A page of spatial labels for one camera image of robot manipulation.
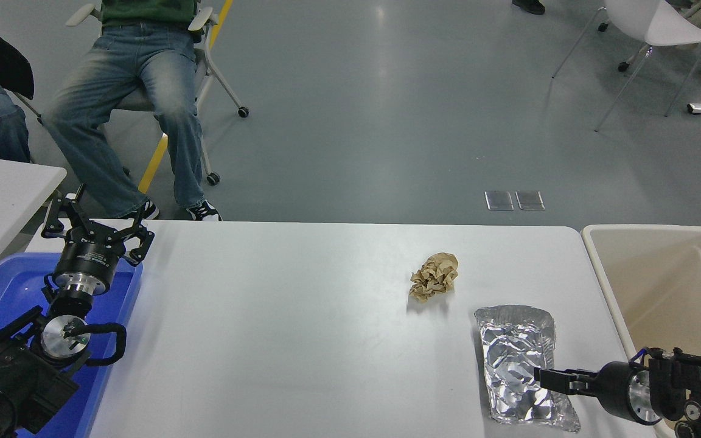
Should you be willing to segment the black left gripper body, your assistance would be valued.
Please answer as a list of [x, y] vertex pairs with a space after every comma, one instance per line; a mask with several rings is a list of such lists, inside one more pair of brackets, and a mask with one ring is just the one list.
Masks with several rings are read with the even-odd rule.
[[122, 242], [90, 242], [86, 238], [66, 239], [60, 260], [55, 267], [55, 284], [66, 285], [70, 277], [83, 274], [109, 285], [125, 253]]

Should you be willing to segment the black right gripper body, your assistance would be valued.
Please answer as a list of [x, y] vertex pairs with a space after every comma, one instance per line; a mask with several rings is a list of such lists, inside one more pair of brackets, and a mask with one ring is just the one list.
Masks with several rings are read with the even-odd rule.
[[607, 413], [636, 422], [629, 397], [630, 382], [634, 376], [634, 369], [626, 361], [607, 363], [593, 380], [593, 393]]

